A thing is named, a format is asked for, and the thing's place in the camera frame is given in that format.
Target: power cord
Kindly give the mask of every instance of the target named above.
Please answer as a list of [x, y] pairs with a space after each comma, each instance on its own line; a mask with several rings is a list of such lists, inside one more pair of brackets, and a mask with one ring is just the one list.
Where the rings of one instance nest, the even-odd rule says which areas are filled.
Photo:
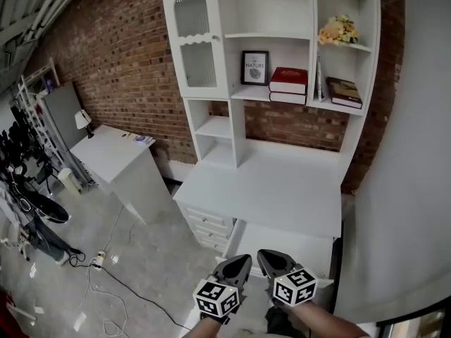
[[[115, 227], [117, 226], [117, 224], [118, 224], [118, 221], [119, 221], [119, 218], [120, 218], [120, 216], [121, 216], [121, 213], [122, 213], [122, 210], [123, 210], [123, 209], [124, 209], [124, 205], [122, 205], [122, 208], [121, 208], [121, 210], [119, 211], [118, 217], [116, 218], [116, 221], [115, 221], [115, 223], [114, 223], [114, 225], [113, 225], [113, 228], [111, 229], [110, 237], [109, 237], [108, 241], [107, 241], [106, 244], [105, 244], [104, 251], [106, 251], [106, 248], [107, 248], [109, 242], [111, 241], [111, 239], [112, 239], [112, 237], [113, 237], [114, 228], [115, 228]], [[74, 268], [78, 268], [78, 267], [86, 268], [86, 280], [87, 280], [86, 290], [85, 290], [85, 293], [83, 294], [83, 299], [82, 299], [82, 301], [80, 302], [80, 305], [78, 306], [78, 308], [77, 308], [76, 310], [78, 311], [78, 310], [81, 308], [81, 306], [83, 305], [83, 303], [85, 302], [86, 295], [87, 295], [87, 292], [88, 292], [89, 288], [91, 288], [91, 290], [92, 290], [93, 292], [95, 292], [95, 293], [99, 293], [99, 294], [103, 294], [103, 295], [109, 295], [109, 296], [112, 296], [112, 297], [114, 297], [114, 298], [117, 298], [117, 299], [119, 299], [119, 300], [121, 301], [121, 303], [122, 303], [122, 305], [123, 305], [123, 308], [124, 308], [124, 314], [125, 314], [125, 321], [124, 321], [124, 323], [122, 324], [122, 327], [119, 327], [119, 326], [118, 326], [117, 324], [115, 324], [115, 322], [113, 322], [112, 320], [109, 320], [109, 319], [105, 319], [105, 320], [104, 320], [104, 333], [105, 333], [106, 335], [108, 335], [109, 337], [118, 337], [118, 336], [120, 336], [121, 334], [124, 334], [127, 338], [129, 338], [129, 336], [127, 336], [127, 334], [124, 332], [125, 324], [126, 324], [127, 321], [128, 321], [127, 308], [125, 307], [124, 300], [122, 300], [122, 298], [120, 298], [119, 296], [115, 296], [114, 294], [107, 293], [107, 292], [101, 292], [101, 291], [99, 291], [99, 290], [95, 290], [95, 289], [92, 287], [92, 285], [91, 285], [91, 279], [90, 279], [90, 274], [89, 274], [89, 267], [91, 267], [91, 266], [93, 266], [93, 267], [95, 267], [95, 268], [97, 268], [97, 269], [102, 269], [102, 270], [104, 270], [104, 271], [106, 272], [106, 274], [108, 274], [110, 277], [112, 277], [112, 278], [113, 278], [115, 281], [117, 281], [119, 284], [121, 284], [121, 285], [123, 285], [125, 288], [127, 288], [127, 289], [128, 289], [130, 292], [132, 292], [135, 296], [137, 296], [138, 298], [140, 298], [140, 299], [142, 299], [142, 300], [144, 300], [144, 301], [147, 301], [147, 302], [149, 302], [149, 303], [152, 303], [152, 304], [154, 304], [155, 306], [157, 306], [158, 308], [160, 308], [160, 309], [161, 309], [161, 310], [169, 317], [169, 319], [171, 319], [172, 323], [174, 323], [174, 324], [177, 325], [178, 327], [185, 328], [186, 330], [191, 330], [190, 328], [186, 328], [184, 325], [178, 324], [178, 323], [172, 318], [172, 316], [167, 312], [167, 310], [164, 309], [162, 306], [158, 305], [157, 302], [152, 301], [152, 300], [147, 299], [147, 298], [144, 298], [143, 296], [140, 296], [138, 293], [136, 293], [133, 289], [131, 289], [131, 288], [130, 288], [129, 286], [127, 286], [125, 283], [122, 283], [118, 278], [116, 278], [114, 275], [112, 275], [107, 269], [105, 269], [103, 266], [101, 266], [100, 264], [98, 264], [97, 257], [92, 258], [92, 259], [89, 261], [88, 265], [78, 265], [79, 262], [85, 261], [85, 257], [83, 257], [82, 260], [79, 259], [79, 258], [77, 257], [77, 254], [82, 254], [81, 251], [74, 251], [73, 253], [74, 253], [74, 254], [71, 255], [70, 258], [69, 258], [69, 263], [70, 263], [70, 265], [73, 266]], [[108, 324], [112, 324], [112, 325], [114, 325], [114, 327], [116, 327], [117, 332], [116, 332], [115, 334], [109, 334], [109, 333], [106, 331], [106, 325], [108, 325]]]
[[[142, 299], [143, 301], [147, 301], [147, 302], [149, 302], [149, 303], [152, 303], [152, 304], [154, 304], [155, 306], [157, 306], [158, 308], [160, 308], [168, 317], [169, 317], [169, 319], [172, 321], [172, 323], [174, 323], [175, 325], [177, 325], [178, 327], [181, 327], [181, 328], [185, 328], [186, 330], [191, 330], [190, 328], [186, 328], [184, 325], [181, 325], [181, 324], [178, 324], [175, 320], [174, 320], [174, 318], [172, 318], [172, 316], [171, 316], [171, 314], [169, 314], [168, 313], [168, 311], [165, 309], [165, 308], [163, 308], [162, 306], [160, 306], [157, 302], [155, 302], [155, 301], [152, 301], [151, 299], [148, 299], [148, 298], [144, 298], [143, 296], [140, 296], [138, 293], [136, 293], [133, 289], [131, 289], [129, 286], [127, 286], [127, 284], [125, 284], [125, 283], [123, 283], [123, 282], [121, 282], [118, 278], [116, 278], [114, 275], [112, 275], [106, 268], [104, 268], [104, 267], [102, 267], [101, 265], [97, 265], [97, 264], [95, 264], [94, 263], [94, 261], [96, 260], [96, 258], [93, 258], [93, 259], [91, 259], [91, 261], [89, 262], [89, 265], [77, 265], [76, 266], [76, 268], [78, 268], [78, 267], [81, 267], [81, 268], [86, 268], [87, 269], [87, 272], [89, 272], [89, 267], [91, 267], [91, 266], [93, 266], [93, 267], [95, 267], [95, 268], [98, 268], [98, 269], [102, 269], [106, 274], [108, 274], [110, 277], [112, 277], [115, 281], [117, 281], [120, 285], [122, 285], [122, 286], [124, 286], [125, 288], [127, 288], [131, 293], [133, 293], [136, 297], [138, 297], [138, 298], [140, 298], [140, 299]], [[88, 279], [88, 285], [87, 285], [87, 287], [86, 287], [86, 291], [85, 291], [85, 294], [84, 294], [84, 296], [83, 296], [83, 300], [82, 300], [82, 302], [81, 302], [81, 304], [78, 306], [78, 308], [77, 308], [77, 310], [78, 309], [80, 309], [80, 307], [81, 307], [81, 305], [83, 304], [83, 302], [85, 301], [85, 298], [86, 298], [86, 293], [87, 293], [87, 291], [88, 291], [88, 289], [89, 289], [89, 286], [90, 286], [90, 281], [89, 281], [89, 273], [87, 273], [87, 279]], [[117, 326], [117, 324], [115, 324], [114, 322], [112, 322], [112, 321], [110, 321], [110, 320], [107, 320], [108, 321], [108, 323], [112, 323], [112, 324], [114, 324], [118, 329], [120, 329], [118, 326]]]
[[119, 211], [119, 214], [118, 214], [118, 217], [117, 217], [117, 219], [116, 219], [116, 222], [114, 223], [113, 228], [111, 229], [110, 237], [109, 237], [107, 243], [106, 243], [105, 246], [104, 246], [104, 251], [106, 251], [106, 247], [108, 246], [109, 242], [110, 242], [111, 239], [113, 238], [114, 228], [115, 228], [116, 225], [118, 224], [118, 221], [119, 221], [119, 218], [121, 217], [121, 213], [122, 213], [122, 210], [123, 210], [123, 209], [124, 209], [124, 205], [122, 205], [122, 208], [121, 208], [121, 210]]

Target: white wall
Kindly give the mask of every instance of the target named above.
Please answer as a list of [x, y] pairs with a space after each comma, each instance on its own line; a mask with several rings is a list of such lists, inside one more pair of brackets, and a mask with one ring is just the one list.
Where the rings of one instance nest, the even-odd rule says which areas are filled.
[[16, 121], [9, 107], [9, 101], [11, 99], [12, 96], [9, 91], [0, 96], [0, 134], [4, 130], [8, 133], [9, 128]]
[[406, 0], [395, 105], [345, 232], [335, 312], [358, 323], [451, 295], [450, 12], [451, 0]]

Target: brick wall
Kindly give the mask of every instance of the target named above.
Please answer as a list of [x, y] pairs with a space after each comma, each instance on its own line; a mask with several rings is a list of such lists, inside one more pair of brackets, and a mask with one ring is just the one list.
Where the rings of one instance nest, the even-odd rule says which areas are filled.
[[[402, 62], [404, 0], [382, 0], [381, 56], [369, 116], [343, 183], [356, 189], [371, 165], [395, 97]], [[61, 80], [74, 81], [94, 124], [157, 139], [170, 159], [195, 163], [178, 91], [162, 0], [74, 0], [44, 36], [27, 73], [52, 56]], [[252, 139], [338, 151], [348, 115], [283, 103], [246, 102]], [[212, 104], [215, 115], [227, 114]]]

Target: ceiling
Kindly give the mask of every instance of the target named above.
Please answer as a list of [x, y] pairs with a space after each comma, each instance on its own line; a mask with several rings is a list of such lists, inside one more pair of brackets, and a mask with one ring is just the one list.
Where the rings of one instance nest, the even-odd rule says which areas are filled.
[[33, 50], [71, 0], [0, 0], [0, 95], [17, 84]]

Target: black cable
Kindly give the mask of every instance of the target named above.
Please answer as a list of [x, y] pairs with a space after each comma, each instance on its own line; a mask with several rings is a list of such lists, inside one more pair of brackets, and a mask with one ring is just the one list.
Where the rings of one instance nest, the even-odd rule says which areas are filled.
[[97, 265], [97, 264], [89, 264], [89, 265], [72, 265], [74, 268], [78, 268], [78, 267], [83, 267], [83, 268], [88, 268], [88, 267], [95, 267], [95, 268], [100, 268], [103, 271], [105, 271], [106, 274], [108, 274], [110, 277], [112, 277], [115, 281], [117, 281], [117, 283], [123, 285], [125, 288], [127, 288], [129, 291], [131, 291], [135, 296], [137, 296], [138, 298], [142, 299], [143, 301], [148, 301], [149, 303], [154, 304], [155, 306], [157, 306], [158, 308], [160, 308], [168, 317], [169, 319], [172, 320], [172, 323], [174, 323], [175, 325], [177, 325], [178, 327], [182, 327], [185, 328], [186, 330], [191, 330], [190, 328], [186, 328], [184, 325], [178, 324], [176, 321], [174, 321], [174, 318], [172, 318], [171, 314], [169, 314], [165, 308], [163, 308], [162, 306], [158, 305], [158, 303], [151, 301], [150, 299], [144, 298], [143, 296], [140, 296], [138, 293], [136, 293], [133, 289], [131, 289], [129, 286], [127, 286], [127, 284], [122, 283], [118, 278], [116, 278], [114, 275], [112, 275], [109, 271], [107, 271], [104, 267]]
[[76, 267], [85, 267], [87, 268], [88, 265], [78, 265], [78, 263], [83, 263], [86, 259], [86, 255], [85, 253], [83, 253], [82, 251], [79, 251], [78, 249], [71, 249], [71, 254], [69, 255], [69, 264], [71, 266], [73, 266], [74, 268]]

